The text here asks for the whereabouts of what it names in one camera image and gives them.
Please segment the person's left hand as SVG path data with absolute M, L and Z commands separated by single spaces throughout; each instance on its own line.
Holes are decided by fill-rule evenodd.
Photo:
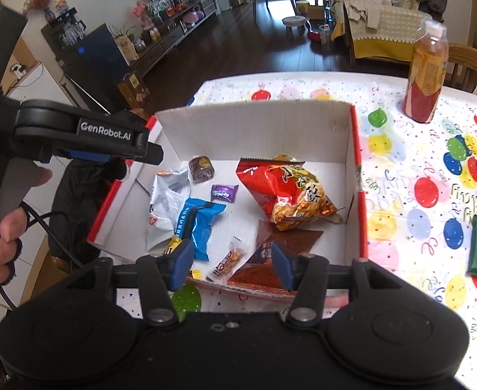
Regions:
M 7 168 L 0 188 L 0 284 L 13 277 L 19 239 L 28 225 L 19 204 L 31 187 L 41 186 L 52 177 L 51 170 L 23 160 L 12 160 Z

